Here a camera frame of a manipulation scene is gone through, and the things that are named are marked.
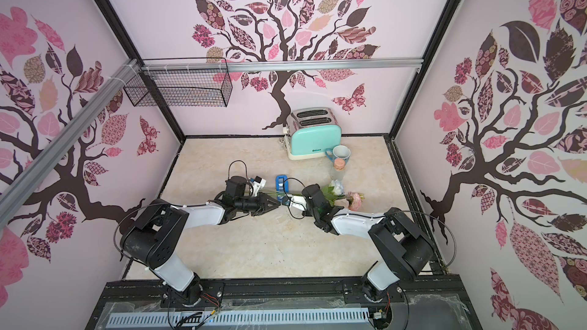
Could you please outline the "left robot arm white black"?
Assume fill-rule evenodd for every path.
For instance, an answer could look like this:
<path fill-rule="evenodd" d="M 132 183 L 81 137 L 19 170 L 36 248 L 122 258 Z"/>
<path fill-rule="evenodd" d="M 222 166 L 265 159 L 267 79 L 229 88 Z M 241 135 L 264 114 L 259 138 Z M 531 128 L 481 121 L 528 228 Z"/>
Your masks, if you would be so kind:
<path fill-rule="evenodd" d="M 154 200 L 145 208 L 119 241 L 121 252 L 138 261 L 182 295 L 200 289 L 199 278 L 175 254 L 186 229 L 229 223 L 243 212 L 247 216 L 264 215 L 278 208 L 279 200 L 261 192 L 263 180 L 249 181 L 230 177 L 226 188 L 206 203 L 175 205 Z"/>

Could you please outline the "mint green toaster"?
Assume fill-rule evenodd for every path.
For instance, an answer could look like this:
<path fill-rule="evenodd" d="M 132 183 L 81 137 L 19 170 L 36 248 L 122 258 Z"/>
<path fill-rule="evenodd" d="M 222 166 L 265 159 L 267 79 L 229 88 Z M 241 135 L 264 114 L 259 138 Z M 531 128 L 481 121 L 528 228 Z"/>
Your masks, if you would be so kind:
<path fill-rule="evenodd" d="M 331 108 L 298 109 L 286 118 L 284 143 L 290 160 L 325 157 L 341 139 L 342 128 Z"/>

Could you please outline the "blue floral mug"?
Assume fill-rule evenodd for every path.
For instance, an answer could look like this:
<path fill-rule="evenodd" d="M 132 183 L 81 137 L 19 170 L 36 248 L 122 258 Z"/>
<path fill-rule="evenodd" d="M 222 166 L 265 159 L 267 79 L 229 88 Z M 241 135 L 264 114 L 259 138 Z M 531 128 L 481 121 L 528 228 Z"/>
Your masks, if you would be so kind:
<path fill-rule="evenodd" d="M 337 159 L 341 159 L 347 163 L 348 160 L 350 159 L 352 153 L 351 153 L 351 150 L 347 146 L 337 145 L 334 148 L 326 149 L 325 155 L 332 162 L 334 162 Z"/>

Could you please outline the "aluminium frame rail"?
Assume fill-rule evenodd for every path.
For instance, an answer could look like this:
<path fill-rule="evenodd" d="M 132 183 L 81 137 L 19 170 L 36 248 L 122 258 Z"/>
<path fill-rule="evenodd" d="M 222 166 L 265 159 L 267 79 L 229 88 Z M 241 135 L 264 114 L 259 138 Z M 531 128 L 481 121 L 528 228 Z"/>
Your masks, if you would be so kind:
<path fill-rule="evenodd" d="M 60 133 L 33 160 L 29 168 L 3 192 L 1 196 L 1 226 L 8 224 L 15 213 L 24 206 L 27 198 L 55 168 L 61 158 L 81 137 L 90 123 L 98 116 L 101 108 L 126 86 L 135 76 L 145 71 L 153 73 L 163 70 L 186 70 L 194 75 L 207 70 L 212 73 L 238 73 L 246 71 L 301 71 L 301 70 L 338 70 L 338 69 L 377 69 L 377 68 L 415 68 L 420 69 L 423 59 L 417 57 L 371 58 L 363 60 L 297 60 L 287 62 L 243 62 L 230 63 L 220 61 L 216 64 L 148 64 L 142 66 L 134 59 L 122 64 L 114 75 L 105 81 L 105 85 L 96 93 L 89 104 L 82 108 Z"/>

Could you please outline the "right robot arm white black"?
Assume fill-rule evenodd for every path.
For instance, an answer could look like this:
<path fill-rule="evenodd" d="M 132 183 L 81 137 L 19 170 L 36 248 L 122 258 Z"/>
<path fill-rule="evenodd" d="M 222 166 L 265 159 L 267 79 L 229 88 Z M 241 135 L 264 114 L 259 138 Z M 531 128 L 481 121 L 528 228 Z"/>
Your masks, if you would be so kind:
<path fill-rule="evenodd" d="M 362 277 L 362 290 L 372 301 L 399 281 L 414 281 L 434 256 L 434 243 L 402 210 L 381 215 L 332 206 L 317 184 L 302 190 L 307 212 L 325 233 L 371 240 L 382 259 Z"/>

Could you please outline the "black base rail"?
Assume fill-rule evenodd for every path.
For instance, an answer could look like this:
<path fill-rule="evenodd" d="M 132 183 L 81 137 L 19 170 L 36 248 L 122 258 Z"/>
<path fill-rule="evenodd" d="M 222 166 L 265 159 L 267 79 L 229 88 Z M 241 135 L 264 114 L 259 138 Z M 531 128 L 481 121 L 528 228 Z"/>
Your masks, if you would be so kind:
<path fill-rule="evenodd" d="M 394 284 L 383 299 L 368 300 L 359 277 L 210 279 L 201 283 L 199 301 L 180 304 L 159 280 L 123 280 L 106 284 L 87 329 L 103 329 L 111 313 L 220 310 L 367 309 L 365 325 L 267 329 L 480 329 L 481 323 L 458 276 L 424 276 Z"/>

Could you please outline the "glass jar pink lid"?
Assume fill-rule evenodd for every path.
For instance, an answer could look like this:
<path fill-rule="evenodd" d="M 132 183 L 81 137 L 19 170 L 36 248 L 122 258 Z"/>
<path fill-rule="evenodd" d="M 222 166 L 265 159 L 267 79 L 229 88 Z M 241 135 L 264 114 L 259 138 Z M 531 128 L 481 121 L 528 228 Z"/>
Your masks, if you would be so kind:
<path fill-rule="evenodd" d="M 345 177 L 346 161 L 342 158 L 336 158 L 333 161 L 333 167 L 330 171 L 331 180 L 342 181 Z"/>

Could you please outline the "artificial flower bouquet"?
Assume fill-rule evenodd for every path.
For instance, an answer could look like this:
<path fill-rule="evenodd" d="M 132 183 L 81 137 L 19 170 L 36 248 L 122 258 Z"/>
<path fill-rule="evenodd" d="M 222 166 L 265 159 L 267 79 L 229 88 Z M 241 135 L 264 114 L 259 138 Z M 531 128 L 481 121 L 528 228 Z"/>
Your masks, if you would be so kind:
<path fill-rule="evenodd" d="M 332 206 L 341 206 L 344 209 L 350 209 L 358 212 L 362 209 L 365 196 L 360 192 L 346 192 L 342 182 L 332 180 L 328 186 L 321 189 L 326 199 Z M 276 199 L 276 188 L 263 188 L 260 193 L 266 193 Z M 301 192 L 290 192 L 286 196 L 302 196 Z"/>

